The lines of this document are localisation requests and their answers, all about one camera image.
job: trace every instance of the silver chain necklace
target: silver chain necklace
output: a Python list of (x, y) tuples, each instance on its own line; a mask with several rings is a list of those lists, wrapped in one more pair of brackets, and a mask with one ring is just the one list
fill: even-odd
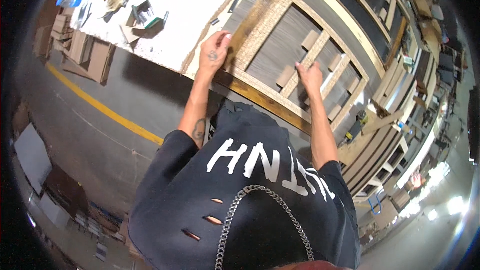
[(215, 270), (222, 270), (223, 269), (223, 255), (225, 254), (225, 246), (227, 245), (227, 237), (229, 236), (229, 231), (230, 227), (232, 224), (232, 219), (233, 215), (235, 215), (235, 211), (237, 210), (237, 207), (239, 206), (240, 201), (242, 198), (247, 196), (252, 191), (255, 190), (262, 190), (265, 191), (268, 195), (270, 195), (271, 198), (273, 198), (282, 208), (283, 210), (288, 214), (290, 219), (292, 220), (293, 225), (295, 225), (295, 228), (297, 229), (298, 234), (300, 235), (300, 238), (303, 242), (303, 245), (305, 246), (305, 250), (307, 251), (307, 257), (308, 261), (315, 261), (314, 259), (314, 253), (312, 251), (312, 247), (310, 246), (310, 242), (308, 241), (307, 236), (305, 235), (305, 232), (303, 231), (302, 226), (300, 223), (293, 217), (292, 212), (289, 208), (289, 206), (285, 203), (285, 201), (280, 197), (277, 193), (274, 191), (270, 190), (267, 187), (264, 187), (263, 185), (259, 184), (251, 184), (240, 191), (238, 191), (237, 195), (232, 201), (232, 204), (230, 204), (230, 207), (228, 208), (228, 213), (226, 214), (225, 217), (225, 222), (223, 223), (222, 227), (222, 234), (220, 235), (220, 240), (218, 242), (218, 249), (216, 251), (216, 260), (215, 260)]

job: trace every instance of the forearm tattoo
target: forearm tattoo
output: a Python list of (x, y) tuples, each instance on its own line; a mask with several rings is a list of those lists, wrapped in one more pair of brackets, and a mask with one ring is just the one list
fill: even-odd
[(198, 119), (197, 123), (195, 123), (195, 127), (191, 132), (191, 137), (194, 141), (203, 140), (205, 135), (205, 118)]
[(208, 54), (208, 59), (210, 61), (215, 61), (217, 57), (217, 53), (214, 50), (210, 51), (210, 53)]

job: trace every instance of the hand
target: hand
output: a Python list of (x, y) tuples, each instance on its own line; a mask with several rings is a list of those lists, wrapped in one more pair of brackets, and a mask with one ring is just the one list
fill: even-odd
[(323, 74), (320, 71), (320, 64), (315, 62), (308, 70), (302, 66), (302, 64), (296, 62), (295, 67), (300, 75), (301, 82), (307, 90), (309, 97), (320, 94), (320, 87), (323, 83)]
[(213, 79), (227, 57), (231, 37), (232, 35), (227, 30), (217, 31), (200, 45), (200, 63), (197, 75), (205, 75)]

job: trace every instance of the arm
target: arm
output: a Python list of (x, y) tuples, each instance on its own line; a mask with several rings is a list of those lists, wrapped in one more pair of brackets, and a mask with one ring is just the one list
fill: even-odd
[(319, 170), (328, 161), (338, 161), (337, 145), (333, 137), (330, 123), (328, 123), (320, 87), (322, 86), (322, 72), (318, 62), (305, 70), (300, 63), (295, 63), (308, 98), (311, 110), (311, 156), (315, 169)]
[(208, 89), (213, 76), (225, 61), (230, 38), (231, 34), (228, 31), (217, 31), (200, 46), (199, 68), (178, 124), (178, 129), (190, 136), (198, 148), (204, 143)]

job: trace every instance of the workbench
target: workbench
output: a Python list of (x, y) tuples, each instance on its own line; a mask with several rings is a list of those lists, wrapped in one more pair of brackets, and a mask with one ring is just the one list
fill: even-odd
[[(161, 18), (165, 11), (169, 11), (165, 27), (161, 29), (161, 25), (155, 25), (148, 29), (147, 35), (129, 44), (123, 36), (120, 25), (127, 21), (132, 4), (141, 1), (129, 0), (126, 7), (121, 7), (108, 22), (105, 22), (100, 18), (107, 11), (105, 2), (89, 0), (92, 3), (90, 9), (92, 14), (79, 31), (180, 72), (183, 62), (195, 48), (204, 27), (225, 0), (149, 0), (154, 13)], [(79, 9), (77, 7), (73, 11), (70, 25), (78, 19)]]

